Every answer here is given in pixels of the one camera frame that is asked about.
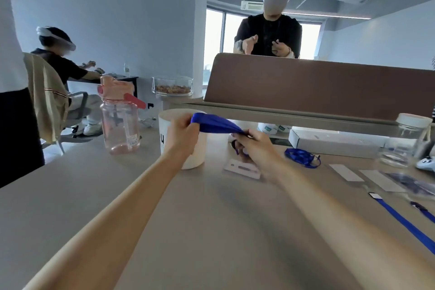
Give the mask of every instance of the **jar lid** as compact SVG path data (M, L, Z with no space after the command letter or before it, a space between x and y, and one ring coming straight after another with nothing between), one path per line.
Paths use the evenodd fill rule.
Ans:
M432 123L432 118L413 114L399 114L396 122L417 128L427 128Z

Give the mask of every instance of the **black fabric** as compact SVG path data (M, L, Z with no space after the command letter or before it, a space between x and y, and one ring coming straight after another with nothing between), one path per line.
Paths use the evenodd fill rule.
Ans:
M0 93L0 106L3 187L43 166L44 154L29 89Z
M272 53L272 41L279 39L291 48L295 58L301 54L302 26L287 15L281 15L276 21L268 21L263 14L243 19L234 38L234 42L258 35L253 55L275 56Z
M63 84L66 84L68 78L70 77L74 79L81 79L85 74L87 74L87 70L80 68L71 60L63 58L62 56L59 56L51 51L37 48L31 53L36 54L47 61L59 74Z

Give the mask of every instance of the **desk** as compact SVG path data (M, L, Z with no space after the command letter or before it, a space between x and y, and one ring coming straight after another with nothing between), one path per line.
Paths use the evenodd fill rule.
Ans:
M102 137L77 145L0 189L2 289L21 289L155 161L160 155L158 131L146 129L142 136L140 149L129 155L109 155ZM170 183L116 289L360 290L287 196L274 185L224 171L229 158L235 152L227 135L209 135L205 163L181 171ZM319 168L301 168L325 192L435 267L435 256L364 189L329 169L329 163L370 169L373 161L322 155ZM428 177L415 169L407 172ZM434 233L433 224L404 199L380 188L377 192L423 232ZM435 211L435 202L424 205Z
M134 85L134 93L133 95L137 98L138 97L138 79L139 77L135 76L135 77L126 77L126 78L120 78L118 80L123 81L123 82L132 82ZM74 78L69 78L68 79L69 82L81 82L81 83L90 83L90 84L101 84L99 79L94 79L94 80L89 80L89 79L74 79Z

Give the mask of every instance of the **air conditioning unit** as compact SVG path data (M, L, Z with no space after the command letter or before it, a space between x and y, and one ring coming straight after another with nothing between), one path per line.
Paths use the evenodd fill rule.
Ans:
M262 11L263 10L263 2L262 1L248 1L243 0L240 9L245 11Z

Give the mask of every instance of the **plastic bottle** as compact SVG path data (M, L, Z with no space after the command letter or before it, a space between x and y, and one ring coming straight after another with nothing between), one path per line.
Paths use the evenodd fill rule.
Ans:
M124 72L127 77L130 77L130 68L127 63L124 63Z
M379 160L394 167L405 168L426 135L432 118L399 114L396 122L395 133L379 151Z
M98 94L103 100L104 143L110 154L124 154L139 148L138 106L145 103L133 96L131 82L121 82L111 76L102 76Z

